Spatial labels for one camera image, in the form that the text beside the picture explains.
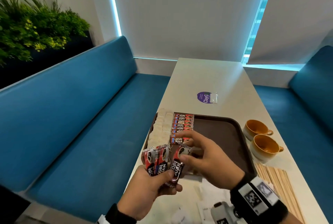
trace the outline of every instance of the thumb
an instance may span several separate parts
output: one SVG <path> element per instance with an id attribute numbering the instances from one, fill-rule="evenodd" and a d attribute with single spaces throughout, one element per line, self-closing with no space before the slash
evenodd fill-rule
<path id="1" fill-rule="evenodd" d="M 189 165 L 193 168 L 197 168 L 197 170 L 201 170 L 201 164 L 202 164 L 202 160 L 200 159 L 197 159 L 193 156 L 189 156 L 189 155 L 180 155 L 179 156 L 179 160 L 186 164 L 186 165 Z"/>
<path id="2" fill-rule="evenodd" d="M 161 185 L 165 184 L 166 182 L 169 182 L 174 176 L 173 170 L 167 170 L 157 176 L 153 177 L 154 185 L 156 188 L 160 188 Z"/>

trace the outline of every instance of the cup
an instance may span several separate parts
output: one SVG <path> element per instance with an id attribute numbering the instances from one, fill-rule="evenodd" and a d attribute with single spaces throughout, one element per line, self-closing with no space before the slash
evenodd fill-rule
<path id="1" fill-rule="evenodd" d="M 256 135 L 250 143 L 250 150 L 257 159 L 266 163 L 275 157 L 277 153 L 283 151 L 283 147 L 279 146 L 269 136 L 260 134 Z"/>
<path id="2" fill-rule="evenodd" d="M 243 133 L 247 139 L 253 141 L 253 138 L 256 135 L 259 134 L 272 135 L 273 131 L 268 129 L 268 127 L 265 124 L 263 124 L 261 121 L 248 120 L 243 128 Z"/>

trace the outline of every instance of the roller shade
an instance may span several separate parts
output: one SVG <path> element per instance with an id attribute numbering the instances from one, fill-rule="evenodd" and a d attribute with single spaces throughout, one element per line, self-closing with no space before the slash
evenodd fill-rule
<path id="1" fill-rule="evenodd" d="M 302 64 L 333 44 L 333 0 L 268 0 L 248 64 Z"/>
<path id="2" fill-rule="evenodd" d="M 137 57 L 241 61 L 260 0 L 116 0 Z"/>

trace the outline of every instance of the mug handle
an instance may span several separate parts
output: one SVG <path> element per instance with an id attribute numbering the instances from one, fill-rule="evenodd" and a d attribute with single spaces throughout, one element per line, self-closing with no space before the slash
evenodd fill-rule
<path id="1" fill-rule="evenodd" d="M 268 130 L 268 133 L 266 133 L 265 135 L 272 135 L 273 134 L 273 130 Z"/>

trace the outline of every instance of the blue backrest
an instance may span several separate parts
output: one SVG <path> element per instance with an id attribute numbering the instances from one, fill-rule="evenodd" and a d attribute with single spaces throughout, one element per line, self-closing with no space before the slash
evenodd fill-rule
<path id="1" fill-rule="evenodd" d="M 333 131 L 333 47 L 321 48 L 289 85 Z"/>
<path id="2" fill-rule="evenodd" d="M 120 37 L 2 89 L 0 184 L 25 190 L 135 72 Z"/>

